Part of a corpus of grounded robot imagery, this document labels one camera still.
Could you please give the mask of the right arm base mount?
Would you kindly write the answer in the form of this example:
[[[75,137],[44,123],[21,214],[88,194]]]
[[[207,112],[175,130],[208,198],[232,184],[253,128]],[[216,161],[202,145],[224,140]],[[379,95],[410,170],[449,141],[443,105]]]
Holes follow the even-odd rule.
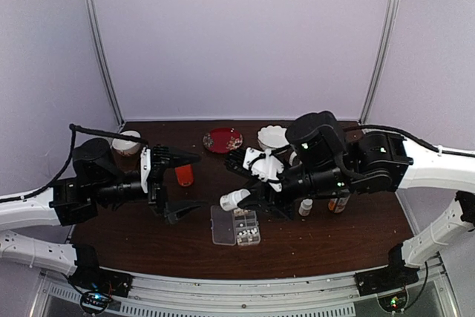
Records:
[[[405,265],[405,260],[402,257],[402,247],[403,244],[397,244],[388,252],[387,266],[355,274],[356,286],[360,296],[383,293],[419,281],[419,268]]]

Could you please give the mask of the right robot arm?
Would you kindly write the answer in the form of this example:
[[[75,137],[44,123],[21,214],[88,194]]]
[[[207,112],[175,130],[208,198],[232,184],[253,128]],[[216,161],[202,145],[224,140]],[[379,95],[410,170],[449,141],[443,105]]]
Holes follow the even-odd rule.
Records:
[[[282,163],[278,150],[238,149],[226,167],[249,179],[239,207],[289,217],[294,201],[338,199],[351,194],[429,187],[452,189],[456,197],[428,228],[396,249],[396,260],[381,271],[387,288],[396,288],[455,237],[474,229],[474,155],[433,146],[399,129],[374,125],[350,142],[329,111],[297,118],[286,130],[299,164]]]

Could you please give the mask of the clear plastic pill organizer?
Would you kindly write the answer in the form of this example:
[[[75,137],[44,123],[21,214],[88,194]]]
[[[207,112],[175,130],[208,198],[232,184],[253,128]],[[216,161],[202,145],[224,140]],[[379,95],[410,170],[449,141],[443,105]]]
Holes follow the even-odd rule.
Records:
[[[237,236],[239,231],[237,226],[240,222],[251,222],[254,221],[258,225],[258,230],[260,235],[260,227],[258,222],[257,212],[255,215],[250,216],[240,216],[235,217],[233,211],[226,212],[219,206],[212,206],[210,209],[211,213],[211,231],[212,231],[212,242],[215,245],[221,246],[240,246],[237,244]]]

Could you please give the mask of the orange pill bottle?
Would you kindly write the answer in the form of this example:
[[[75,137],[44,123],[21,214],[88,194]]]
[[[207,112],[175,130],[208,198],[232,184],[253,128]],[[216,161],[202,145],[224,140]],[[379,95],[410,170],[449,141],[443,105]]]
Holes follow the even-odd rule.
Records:
[[[194,172],[191,164],[174,169],[177,182],[182,187],[189,187],[194,183]]]

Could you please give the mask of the amber bottle grey cap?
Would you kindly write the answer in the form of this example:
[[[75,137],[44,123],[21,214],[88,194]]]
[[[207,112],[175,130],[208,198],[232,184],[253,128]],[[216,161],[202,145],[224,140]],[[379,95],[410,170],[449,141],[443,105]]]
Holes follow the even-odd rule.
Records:
[[[328,209],[334,214],[342,213],[345,210],[349,199],[349,196],[332,198],[328,203]]]

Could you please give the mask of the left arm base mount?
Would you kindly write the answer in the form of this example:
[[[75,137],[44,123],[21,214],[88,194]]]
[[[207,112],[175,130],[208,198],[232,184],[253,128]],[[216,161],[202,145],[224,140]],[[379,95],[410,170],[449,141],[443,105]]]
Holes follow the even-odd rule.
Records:
[[[132,275],[102,268],[96,250],[92,246],[73,244],[72,247],[76,253],[74,258],[76,270],[68,276],[68,281],[72,285],[106,295],[128,297],[133,281]]]

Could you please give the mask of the small white pill bottle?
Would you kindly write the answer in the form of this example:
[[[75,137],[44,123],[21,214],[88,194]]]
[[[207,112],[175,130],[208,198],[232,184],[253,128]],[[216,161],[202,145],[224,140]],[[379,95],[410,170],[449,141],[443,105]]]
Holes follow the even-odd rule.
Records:
[[[248,189],[239,189],[230,192],[220,198],[220,207],[226,212],[237,209],[239,202],[247,198],[249,195],[250,191]]]
[[[313,201],[312,199],[304,199],[301,201],[301,204],[298,208],[298,214],[301,217],[307,217],[312,210]]]

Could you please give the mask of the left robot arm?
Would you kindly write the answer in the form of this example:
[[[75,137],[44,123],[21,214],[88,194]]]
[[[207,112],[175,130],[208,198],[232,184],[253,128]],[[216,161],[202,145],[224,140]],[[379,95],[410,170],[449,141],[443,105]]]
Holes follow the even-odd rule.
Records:
[[[55,179],[31,192],[1,197],[1,258],[78,276],[90,290],[100,290],[107,275],[89,245],[54,244],[16,233],[33,226],[74,226],[98,215],[98,208],[118,209],[144,200],[159,216],[176,223],[202,206],[199,201],[171,202],[163,183],[169,169],[198,163],[200,156],[168,146],[144,148],[140,169],[123,172],[103,138],[74,148],[75,177]]]

